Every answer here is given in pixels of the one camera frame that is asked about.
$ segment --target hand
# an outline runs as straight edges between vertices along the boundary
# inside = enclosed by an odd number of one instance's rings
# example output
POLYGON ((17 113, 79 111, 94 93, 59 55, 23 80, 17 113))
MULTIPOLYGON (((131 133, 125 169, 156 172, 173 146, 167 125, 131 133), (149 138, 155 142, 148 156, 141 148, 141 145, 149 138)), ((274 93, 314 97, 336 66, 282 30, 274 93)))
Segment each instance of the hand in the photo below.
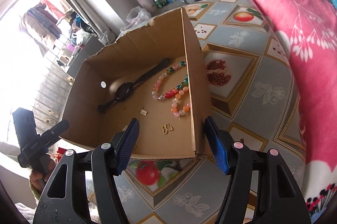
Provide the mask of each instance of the hand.
MULTIPOLYGON (((56 167, 55 161, 50 158, 49 165, 48 165, 49 172, 47 173, 46 177, 44 178, 45 182, 48 181, 48 179, 50 178, 50 176, 51 176, 53 170, 55 169, 55 167, 56 167)), ((38 190, 38 192, 42 193, 43 188, 42 188, 40 182, 38 181, 39 179, 42 179, 42 174, 37 170, 32 170, 32 172, 29 176, 29 179, 30 179, 30 182, 32 183, 32 185, 34 186, 34 188, 36 190, 38 190)))

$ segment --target cardboard box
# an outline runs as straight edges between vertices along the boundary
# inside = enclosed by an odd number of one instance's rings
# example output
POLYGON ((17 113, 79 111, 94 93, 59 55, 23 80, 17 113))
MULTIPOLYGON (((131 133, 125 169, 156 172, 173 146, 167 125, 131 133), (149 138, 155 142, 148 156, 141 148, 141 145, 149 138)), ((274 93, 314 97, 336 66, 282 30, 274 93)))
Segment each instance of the cardboard box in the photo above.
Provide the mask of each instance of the cardboard box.
POLYGON ((134 29, 98 54, 88 58, 80 68, 67 100, 63 119, 70 122, 61 137, 78 146, 94 149, 109 142, 115 133, 125 130, 133 117, 140 123, 140 134, 132 158, 177 159, 211 154, 203 133, 203 121, 212 114, 205 63, 193 26, 182 9, 153 18, 147 25, 134 29), (137 87, 124 102, 106 113, 97 111, 114 96, 124 82, 132 82, 164 58, 170 65, 137 87), (176 118, 171 112, 172 99, 163 102, 152 98, 154 84, 170 66, 185 61, 181 68, 164 79, 158 93, 179 85, 188 73, 189 96, 182 96, 183 105, 190 99, 190 113, 176 118), (174 128, 168 134, 163 126, 174 128))

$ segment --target pink and white blanket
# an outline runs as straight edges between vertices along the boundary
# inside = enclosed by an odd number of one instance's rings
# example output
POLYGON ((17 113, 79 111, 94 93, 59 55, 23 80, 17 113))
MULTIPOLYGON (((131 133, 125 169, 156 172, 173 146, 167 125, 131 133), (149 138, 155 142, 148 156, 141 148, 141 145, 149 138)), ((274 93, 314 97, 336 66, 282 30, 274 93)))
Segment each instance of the pink and white blanket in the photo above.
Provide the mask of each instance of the pink and white blanket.
POLYGON ((253 0, 289 58, 305 120, 302 186, 313 214, 337 190, 337 15, 327 0, 253 0))

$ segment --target green can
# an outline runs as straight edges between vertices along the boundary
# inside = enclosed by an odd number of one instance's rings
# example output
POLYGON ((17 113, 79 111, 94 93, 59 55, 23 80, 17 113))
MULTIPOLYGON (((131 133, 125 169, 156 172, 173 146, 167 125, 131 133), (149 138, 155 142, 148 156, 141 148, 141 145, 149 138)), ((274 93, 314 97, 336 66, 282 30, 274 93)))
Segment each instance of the green can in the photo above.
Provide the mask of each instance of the green can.
POLYGON ((154 2, 158 6, 158 8, 163 8, 163 4, 160 2, 160 0, 154 0, 154 2))

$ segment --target silver screw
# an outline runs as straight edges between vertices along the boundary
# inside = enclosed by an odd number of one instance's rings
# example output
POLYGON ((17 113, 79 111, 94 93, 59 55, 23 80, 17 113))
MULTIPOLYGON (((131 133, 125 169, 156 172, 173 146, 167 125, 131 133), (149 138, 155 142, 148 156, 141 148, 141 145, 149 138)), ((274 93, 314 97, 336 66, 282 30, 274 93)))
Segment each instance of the silver screw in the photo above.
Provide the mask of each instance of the silver screw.
POLYGON ((237 149, 242 149, 243 144, 241 142, 236 142, 236 143, 234 143, 234 147, 237 148, 237 149))
POLYGON ((103 143, 102 145, 101 145, 101 148, 103 149, 103 150, 107 150, 107 149, 109 149, 111 147, 111 144, 110 143, 103 143))
POLYGON ((272 156, 277 156, 277 155, 278 155, 278 151, 275 150, 275 149, 271 149, 271 150, 270 150, 270 154, 271 154, 272 156))
POLYGON ((64 153, 67 157, 72 156, 74 154, 74 150, 68 150, 64 153))

